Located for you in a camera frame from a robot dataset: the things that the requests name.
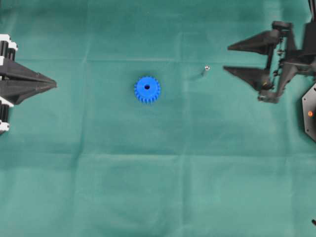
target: green fabric backdrop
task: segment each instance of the green fabric backdrop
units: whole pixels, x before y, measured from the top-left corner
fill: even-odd
[[[277,105],[223,65],[227,46],[306,0],[3,0],[16,61],[58,82],[0,137],[1,237],[314,237],[316,144],[296,77]],[[212,67],[205,77],[205,65]],[[133,85],[161,84],[152,106]]]

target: black plastic part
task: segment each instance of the black plastic part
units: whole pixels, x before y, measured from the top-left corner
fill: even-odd
[[[316,1],[315,0],[309,0],[308,1],[311,9],[311,14],[312,14],[312,22],[316,21]]]
[[[0,56],[7,57],[9,43],[7,41],[0,41]]]
[[[25,99],[57,87],[54,80],[4,58],[0,66],[0,96],[18,105]]]
[[[316,22],[305,26],[303,50],[301,56],[316,55]]]
[[[8,59],[14,61],[15,60],[15,49],[14,48],[10,48],[8,50]]]
[[[273,45],[270,45],[268,49],[269,54],[268,54],[268,60],[267,60],[267,65],[266,65],[266,70],[268,71],[270,71],[270,68],[271,68],[274,50],[275,50],[275,47]]]
[[[246,40],[240,41],[228,47],[228,50],[255,52],[263,55],[270,53],[270,48],[279,43],[278,30],[264,31]]]
[[[316,142],[316,84],[303,96],[302,103],[305,132]]]
[[[0,120],[2,122],[8,122],[9,117],[9,106],[3,105],[0,101]]]
[[[245,67],[227,67],[224,69],[239,77],[244,82],[251,85],[257,91],[262,89],[270,89],[273,85],[270,81],[269,71],[260,68],[245,68]]]

